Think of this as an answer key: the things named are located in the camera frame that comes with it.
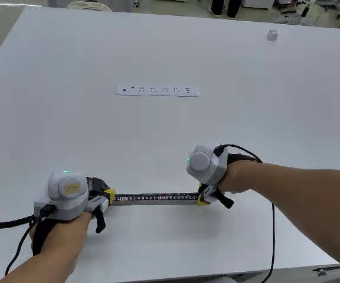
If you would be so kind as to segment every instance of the wrist strap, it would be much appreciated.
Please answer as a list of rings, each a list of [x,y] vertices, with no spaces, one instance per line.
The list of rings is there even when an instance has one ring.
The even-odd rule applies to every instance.
[[[34,256],[40,254],[45,239],[52,231],[53,227],[55,227],[55,225],[58,223],[58,220],[48,218],[45,218],[43,221],[38,222],[35,229],[34,238],[32,239],[32,253],[34,254]]]

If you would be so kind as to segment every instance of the black wire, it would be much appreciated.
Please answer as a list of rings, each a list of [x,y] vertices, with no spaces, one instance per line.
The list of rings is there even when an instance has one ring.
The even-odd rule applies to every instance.
[[[23,217],[23,218],[20,218],[20,219],[17,219],[17,220],[0,222],[0,229],[12,228],[12,227],[16,227],[16,226],[19,226],[19,225],[29,223],[33,217],[34,217],[34,215],[29,215],[27,217]]]
[[[218,147],[235,147],[236,149],[240,149],[248,154],[250,154],[251,156],[253,156],[259,163],[263,163],[262,160],[260,160],[260,158],[258,156],[256,156],[254,153],[252,153],[251,151],[247,150],[247,149],[244,149],[243,147],[241,146],[238,146],[236,144],[223,144],[221,146],[218,146]]]
[[[31,231],[32,227],[34,227],[35,224],[38,223],[40,220],[41,220],[41,217],[36,218],[33,221],[33,223],[28,227],[26,232],[24,232],[23,237],[21,238],[21,240],[20,240],[20,242],[18,244],[17,252],[15,253],[15,255],[12,258],[11,262],[9,263],[9,265],[6,267],[5,276],[8,275],[11,265],[17,260],[17,258],[19,256],[19,253],[21,252],[23,242],[24,242],[25,238],[27,237],[28,233]]]
[[[261,283],[265,283],[267,279],[270,278],[273,270],[274,270],[274,261],[275,261],[275,205],[271,203],[272,207],[272,259],[271,259],[271,267],[269,270],[269,273],[265,277],[264,280],[262,280]]]
[[[258,156],[256,156],[254,153],[252,153],[251,151],[244,149],[243,147],[238,146],[236,144],[223,144],[219,147],[221,147],[221,148],[235,147],[236,149],[240,149],[240,150],[252,155],[259,163],[263,163],[262,160]],[[272,258],[271,258],[271,267],[270,267],[269,273],[267,274],[265,279],[261,281],[261,283],[265,283],[270,278],[270,276],[271,276],[271,274],[274,270],[276,237],[275,237],[275,205],[273,203],[271,203],[271,208],[272,208]]]

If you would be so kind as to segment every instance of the power strip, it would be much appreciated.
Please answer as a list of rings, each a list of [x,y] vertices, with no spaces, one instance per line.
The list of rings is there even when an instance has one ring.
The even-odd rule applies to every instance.
[[[195,85],[118,85],[120,96],[199,96]]]

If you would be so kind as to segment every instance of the wrist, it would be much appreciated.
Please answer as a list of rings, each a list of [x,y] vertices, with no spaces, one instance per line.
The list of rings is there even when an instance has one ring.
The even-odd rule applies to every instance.
[[[240,176],[242,185],[246,189],[255,190],[257,187],[257,179],[262,163],[257,162],[240,162],[237,164],[237,174]]]

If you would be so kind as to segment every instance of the black cable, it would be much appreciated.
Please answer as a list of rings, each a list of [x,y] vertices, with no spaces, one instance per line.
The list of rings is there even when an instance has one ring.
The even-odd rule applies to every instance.
[[[26,232],[24,232],[21,240],[19,241],[18,247],[17,247],[17,252],[15,253],[14,257],[12,258],[12,260],[10,261],[10,263],[8,264],[8,266],[6,267],[6,271],[5,271],[5,276],[8,275],[9,270],[11,265],[13,265],[13,263],[17,260],[19,253],[21,252],[22,249],[22,245],[23,242],[25,240],[25,238],[27,237],[28,233],[31,231],[31,229],[35,226],[35,224],[37,224],[39,221],[43,220],[44,218],[50,216],[54,211],[56,210],[56,206],[55,205],[49,205],[46,204],[44,205],[41,209],[40,209],[40,216],[35,218],[35,220],[32,221],[32,223],[30,223],[28,229],[26,230]]]
[[[272,207],[272,259],[271,259],[271,267],[269,270],[269,273],[265,277],[264,280],[262,280],[261,283],[265,283],[267,279],[270,278],[273,270],[274,270],[274,261],[275,261],[275,205],[271,203]]]
[[[222,144],[218,147],[216,147],[213,152],[214,154],[216,154],[217,156],[220,156],[225,147],[235,147],[236,149],[240,149],[248,154],[250,154],[251,156],[253,156],[258,163],[263,163],[262,160],[256,156],[254,153],[252,153],[251,151],[244,149],[241,146],[238,146],[236,144]],[[273,203],[271,203],[271,208],[272,208],[272,258],[271,258],[271,267],[269,270],[269,273],[267,274],[267,276],[265,277],[264,280],[261,281],[261,283],[265,283],[271,276],[273,270],[274,270],[274,262],[275,262],[275,241],[276,241],[276,237],[275,237],[275,205]]]
[[[32,227],[34,227],[35,224],[38,223],[40,220],[41,220],[41,217],[36,218],[33,221],[32,225],[30,225],[28,227],[28,229],[26,230],[26,232],[24,232],[23,237],[21,238],[21,240],[20,240],[20,242],[18,244],[17,252],[15,253],[14,257],[12,258],[12,260],[10,261],[9,265],[6,267],[5,276],[8,275],[11,265],[17,260],[18,255],[21,252],[23,242],[24,242],[25,238],[27,237],[28,233],[31,231]]]
[[[12,220],[12,221],[6,221],[6,222],[0,222],[0,229],[5,229],[5,228],[12,228],[16,226],[20,226],[26,223],[29,223],[34,215],[30,215],[27,217],[23,217],[17,220]]]

